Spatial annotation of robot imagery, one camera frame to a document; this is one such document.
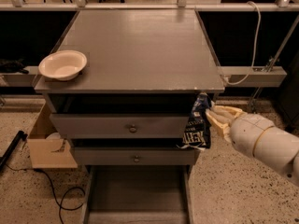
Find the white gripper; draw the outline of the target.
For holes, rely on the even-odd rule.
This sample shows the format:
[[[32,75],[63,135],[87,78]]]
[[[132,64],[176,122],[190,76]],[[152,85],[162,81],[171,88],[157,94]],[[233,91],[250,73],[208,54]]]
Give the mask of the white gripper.
[[[232,106],[214,105],[206,110],[206,117],[220,137],[231,137],[234,149],[250,158],[254,156],[259,137],[274,127],[272,120],[258,114],[246,114],[242,109]]]

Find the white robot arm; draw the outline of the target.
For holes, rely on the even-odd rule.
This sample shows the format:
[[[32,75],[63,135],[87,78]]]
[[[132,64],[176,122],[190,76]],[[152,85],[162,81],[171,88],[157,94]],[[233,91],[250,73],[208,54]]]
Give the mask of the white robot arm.
[[[213,105],[206,118],[219,136],[243,155],[256,159],[299,186],[299,138],[259,114]]]

